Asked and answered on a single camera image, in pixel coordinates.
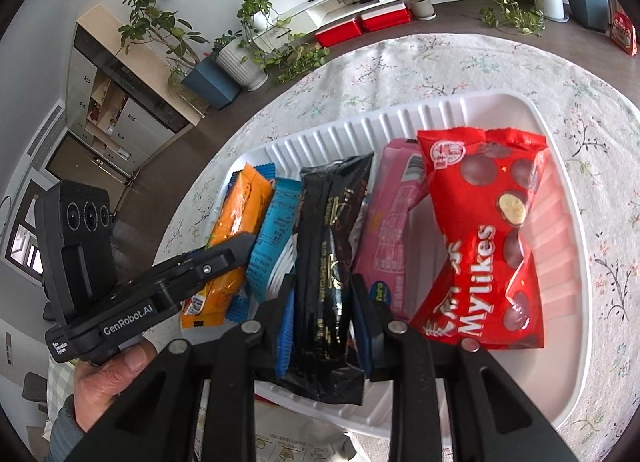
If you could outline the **left forearm grey sleeve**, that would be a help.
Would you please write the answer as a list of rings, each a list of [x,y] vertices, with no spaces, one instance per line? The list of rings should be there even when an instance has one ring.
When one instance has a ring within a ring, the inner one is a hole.
[[[66,398],[51,430],[49,450],[44,462],[64,462],[85,436],[76,422],[74,395]]]

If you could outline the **left hand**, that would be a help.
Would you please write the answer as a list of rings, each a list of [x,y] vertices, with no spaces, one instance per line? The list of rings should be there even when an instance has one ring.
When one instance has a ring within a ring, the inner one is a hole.
[[[78,426],[87,433],[156,355],[153,344],[142,339],[101,367],[79,361],[74,373],[74,411]]]

